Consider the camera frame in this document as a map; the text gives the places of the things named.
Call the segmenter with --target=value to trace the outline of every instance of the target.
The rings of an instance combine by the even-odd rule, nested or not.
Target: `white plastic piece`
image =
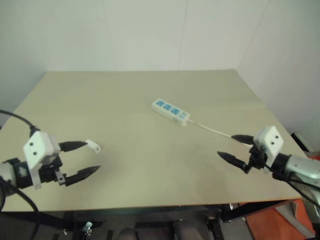
[[[85,142],[87,143],[87,146],[89,148],[91,148],[92,150],[95,151],[96,154],[101,152],[101,147],[100,147],[100,145],[98,143],[96,143],[96,142],[94,142],[94,141],[92,141],[90,139],[86,140]]]
[[[56,138],[44,131],[36,131],[23,146],[32,183],[36,189],[41,188],[39,169],[43,164],[49,165],[60,153]]]
[[[253,141],[259,150],[264,149],[267,156],[265,164],[271,167],[284,144],[277,128],[275,126],[264,128],[253,138]],[[268,173],[269,170],[265,167],[264,172]]]
[[[186,126],[187,121],[190,118],[190,113],[183,111],[182,109],[162,100],[161,98],[155,100],[152,103],[151,108],[153,111],[161,114],[169,120],[176,122],[180,126]]]

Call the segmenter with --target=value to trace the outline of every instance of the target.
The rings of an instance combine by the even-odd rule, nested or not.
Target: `table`
[[[217,151],[244,161],[249,148],[188,123],[181,127],[151,110],[162,98],[191,119],[227,133],[256,135],[277,127],[282,153],[303,152],[235,70],[168,72],[48,72],[15,113],[59,142],[91,139],[102,147],[61,153],[63,173],[100,165],[92,176],[65,187],[57,182],[23,191],[40,211],[216,205],[297,199],[284,182],[257,169],[247,175]],[[18,157],[29,128],[11,118],[0,131],[2,160]],[[3,211],[30,211],[19,196]]]

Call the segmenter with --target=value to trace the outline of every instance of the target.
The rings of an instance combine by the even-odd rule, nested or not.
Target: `power strip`
[[[155,100],[152,103],[151,108],[153,111],[161,114],[171,121],[176,122],[180,126],[186,126],[187,121],[190,118],[190,113],[181,110],[180,108],[162,100],[161,98]]]

